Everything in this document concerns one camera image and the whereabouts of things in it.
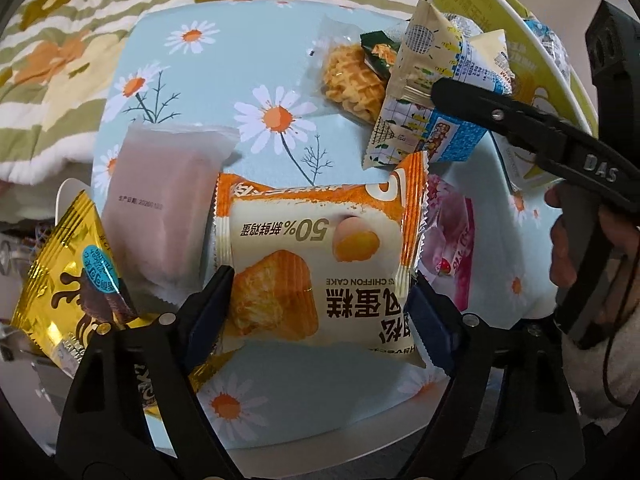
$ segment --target black cable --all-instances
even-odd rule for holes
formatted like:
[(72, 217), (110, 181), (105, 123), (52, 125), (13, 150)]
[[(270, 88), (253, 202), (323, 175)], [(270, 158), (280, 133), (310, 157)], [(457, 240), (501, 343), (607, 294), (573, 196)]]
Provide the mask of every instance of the black cable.
[(602, 386), (604, 387), (604, 394), (609, 399), (609, 402), (614, 406), (622, 408), (624, 410), (628, 410), (631, 407), (631, 404), (625, 404), (620, 400), (616, 399), (616, 396), (612, 393), (609, 387), (609, 357), (611, 355), (611, 349), (613, 347), (613, 340), (616, 337), (616, 334), (622, 327), (622, 314), (625, 310), (626, 302), (629, 300), (629, 295), (631, 294), (631, 289), (634, 286), (634, 282), (636, 280), (636, 274), (638, 273), (638, 262), (640, 261), (640, 240), (638, 240), (638, 246), (636, 247), (636, 256), (634, 257), (633, 267), (631, 269), (631, 275), (629, 276), (629, 280), (626, 283), (625, 294), (622, 297), (622, 302), (618, 307), (618, 312), (616, 314), (616, 320), (613, 322), (613, 331), (609, 336), (609, 341), (607, 342), (607, 349), (604, 352), (604, 362), (602, 364)]

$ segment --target metal rivet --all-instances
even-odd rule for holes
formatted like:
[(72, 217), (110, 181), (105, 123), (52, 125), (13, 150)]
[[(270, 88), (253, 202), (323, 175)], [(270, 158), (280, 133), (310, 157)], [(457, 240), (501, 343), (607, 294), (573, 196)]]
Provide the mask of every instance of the metal rivet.
[(171, 325), (175, 321), (175, 314), (173, 312), (165, 312), (158, 318), (158, 323), (161, 325)]
[(538, 325), (527, 326), (527, 332), (529, 332), (534, 337), (542, 335), (542, 330), (540, 330), (540, 327)]
[(465, 314), (462, 316), (462, 322), (467, 326), (478, 326), (480, 318), (476, 314)]
[(108, 334), (109, 330), (111, 330), (111, 324), (110, 323), (100, 323), (100, 325), (98, 325), (98, 328), (95, 329), (95, 331), (99, 335)]

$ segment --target human hand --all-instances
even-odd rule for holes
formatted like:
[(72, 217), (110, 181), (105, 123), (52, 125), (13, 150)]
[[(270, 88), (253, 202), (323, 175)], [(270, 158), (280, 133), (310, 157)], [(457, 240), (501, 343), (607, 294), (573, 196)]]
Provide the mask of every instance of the human hand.
[[(545, 193), (545, 202), (553, 208), (561, 207), (556, 186)], [(603, 311), (596, 319), (596, 322), (613, 322), (622, 301), (626, 283), (631, 275), (632, 262), (636, 256), (640, 241), (640, 232), (626, 217), (613, 213), (606, 206), (600, 206), (598, 216), (605, 236), (615, 247), (620, 248), (628, 256), (628, 260), (620, 269), (618, 278), (607, 297)], [(554, 223), (550, 235), (553, 249), (551, 252), (549, 278), (558, 287), (569, 288), (575, 283), (577, 272), (569, 258), (569, 238), (562, 222), (562, 215)], [(635, 294), (631, 295), (629, 304), (625, 309), (627, 315), (636, 303), (634, 296)]]

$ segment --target blue oval sticker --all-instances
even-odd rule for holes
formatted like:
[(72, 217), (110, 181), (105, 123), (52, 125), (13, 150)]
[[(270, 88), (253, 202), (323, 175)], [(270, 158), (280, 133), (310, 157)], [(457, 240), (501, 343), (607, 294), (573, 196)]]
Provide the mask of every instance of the blue oval sticker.
[(95, 245), (89, 245), (82, 251), (82, 264), (94, 287), (111, 294), (118, 291), (118, 275), (110, 257)]

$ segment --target striped blanket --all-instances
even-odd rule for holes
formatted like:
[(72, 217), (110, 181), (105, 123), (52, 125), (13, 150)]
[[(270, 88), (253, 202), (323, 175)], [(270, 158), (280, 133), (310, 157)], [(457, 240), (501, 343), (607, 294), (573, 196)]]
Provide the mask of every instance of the striped blanket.
[[(124, 43), (150, 12), (212, 0), (26, 0), (0, 38), (0, 181), (91, 162)], [(418, 0), (314, 0), (410, 17)]]

